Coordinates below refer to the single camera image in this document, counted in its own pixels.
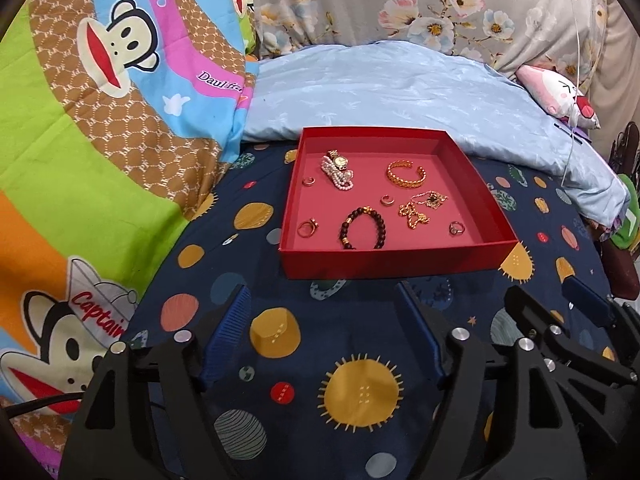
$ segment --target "red tray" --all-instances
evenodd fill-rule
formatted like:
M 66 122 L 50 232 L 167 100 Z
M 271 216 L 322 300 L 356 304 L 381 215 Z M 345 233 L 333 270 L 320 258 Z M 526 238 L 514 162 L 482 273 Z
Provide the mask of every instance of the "red tray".
M 349 159 L 353 189 L 336 189 L 322 172 L 320 161 L 328 150 Z M 426 170 L 422 186 L 406 189 L 386 177 L 386 167 L 399 159 L 414 163 L 411 169 L 394 170 L 401 178 L 417 179 L 417 166 Z M 315 184 L 303 186 L 305 177 L 313 177 Z M 399 205 L 430 190 L 449 198 L 437 210 L 419 205 L 418 210 L 431 220 L 412 230 L 406 217 L 398 214 Z M 385 194 L 395 199 L 392 206 L 380 203 Z M 385 245 L 373 249 L 376 225 L 362 215 L 349 228 L 355 249 L 345 250 L 338 239 L 340 227 L 351 211 L 366 205 L 385 221 Z M 303 238 L 297 227 L 311 217 L 319 227 L 313 236 Z M 452 221 L 462 222 L 465 232 L 451 235 Z M 282 227 L 282 266 L 294 280 L 402 278 L 497 269 L 518 242 L 484 180 L 456 143 L 446 132 L 418 128 L 305 128 Z

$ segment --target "wristwatch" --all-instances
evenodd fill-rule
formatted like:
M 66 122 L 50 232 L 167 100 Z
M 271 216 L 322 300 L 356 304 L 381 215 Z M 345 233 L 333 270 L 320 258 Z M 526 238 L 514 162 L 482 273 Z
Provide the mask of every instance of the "wristwatch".
M 347 159 L 345 156 L 340 155 L 336 150 L 331 150 L 330 152 L 326 152 L 326 154 L 333 161 L 335 167 L 340 171 L 344 171 L 347 169 L 349 159 Z

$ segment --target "brown leather object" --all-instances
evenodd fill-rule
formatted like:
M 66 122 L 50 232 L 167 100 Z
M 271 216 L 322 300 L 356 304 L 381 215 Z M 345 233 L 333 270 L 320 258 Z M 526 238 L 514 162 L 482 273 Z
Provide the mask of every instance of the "brown leather object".
M 629 251 L 619 249 L 613 241 L 596 242 L 611 293 L 616 298 L 633 301 L 640 294 L 640 280 Z
M 616 174 L 625 174 L 633 180 L 638 142 L 640 142 L 640 132 L 636 123 L 631 121 L 611 145 L 609 166 Z

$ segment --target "pink and white plush pig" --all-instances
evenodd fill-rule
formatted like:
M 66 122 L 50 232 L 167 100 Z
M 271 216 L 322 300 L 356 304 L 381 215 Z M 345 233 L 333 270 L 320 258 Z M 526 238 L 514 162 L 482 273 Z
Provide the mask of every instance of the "pink and white plush pig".
M 533 99 L 549 115 L 565 121 L 571 127 L 595 130 L 600 127 L 596 112 L 589 100 L 575 85 L 558 72 L 523 65 L 516 70 L 516 76 Z

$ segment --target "white cable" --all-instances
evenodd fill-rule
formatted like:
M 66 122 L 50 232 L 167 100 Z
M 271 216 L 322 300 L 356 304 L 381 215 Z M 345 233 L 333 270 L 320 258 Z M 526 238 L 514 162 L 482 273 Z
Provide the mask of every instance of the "white cable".
M 569 169 L 569 160 L 571 160 L 571 155 L 574 152 L 574 144 L 575 144 L 575 136 L 577 135 L 574 132 L 574 127 L 572 126 L 572 117 L 574 115 L 574 107 L 578 105 L 578 88 L 580 87 L 580 33 L 578 32 L 578 19 L 575 17 L 575 7 L 574 0 L 569 0 L 571 2 L 571 12 L 574 15 L 574 24 L 575 24 L 575 37 L 578 41 L 578 61 L 575 64 L 576 66 L 576 80 L 575 80 L 575 97 L 574 102 L 571 104 L 571 109 L 569 110 L 569 130 L 571 131 L 571 148 L 569 149 L 569 156 L 566 158 L 566 164 L 564 165 L 564 172 L 562 173 L 562 180 L 560 182 L 560 187 L 564 187 L 564 180 L 566 179 L 566 172 Z

